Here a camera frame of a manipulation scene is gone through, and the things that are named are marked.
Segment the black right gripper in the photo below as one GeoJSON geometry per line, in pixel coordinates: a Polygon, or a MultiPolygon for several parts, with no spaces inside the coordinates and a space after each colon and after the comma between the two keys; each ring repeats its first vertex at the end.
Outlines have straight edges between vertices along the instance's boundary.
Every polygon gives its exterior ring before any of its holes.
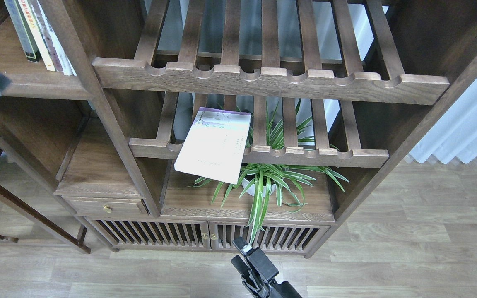
{"type": "Polygon", "coordinates": [[[234,246],[241,252],[231,263],[240,274],[243,285],[254,298],[280,298],[275,276],[279,271],[260,249],[253,247],[242,237],[233,239],[234,246]]]}

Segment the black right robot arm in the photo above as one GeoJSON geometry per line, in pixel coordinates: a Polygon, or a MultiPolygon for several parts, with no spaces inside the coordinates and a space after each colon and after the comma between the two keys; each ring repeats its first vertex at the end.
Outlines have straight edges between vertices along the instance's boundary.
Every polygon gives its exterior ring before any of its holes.
{"type": "Polygon", "coordinates": [[[244,259],[235,256],[231,263],[241,274],[242,284],[254,298],[301,298],[288,281],[278,284],[279,271],[260,249],[253,249],[242,236],[233,240],[244,259]]]}

